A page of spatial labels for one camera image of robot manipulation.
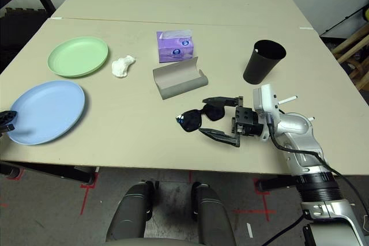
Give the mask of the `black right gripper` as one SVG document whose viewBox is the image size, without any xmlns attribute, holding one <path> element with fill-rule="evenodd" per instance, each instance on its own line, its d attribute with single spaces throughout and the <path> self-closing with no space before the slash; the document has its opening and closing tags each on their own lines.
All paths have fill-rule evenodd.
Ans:
<svg viewBox="0 0 369 246">
<path fill-rule="evenodd" d="M 214 141 L 240 147 L 241 136 L 260 137 L 263 133 L 263 123 L 259 122 L 258 114 L 251 108 L 243 107 L 243 97 L 209 97 L 203 99 L 205 104 L 214 107 L 236 107 L 235 116 L 232 118 L 232 133 L 227 135 L 223 131 L 199 128 L 198 130 Z"/>
</svg>

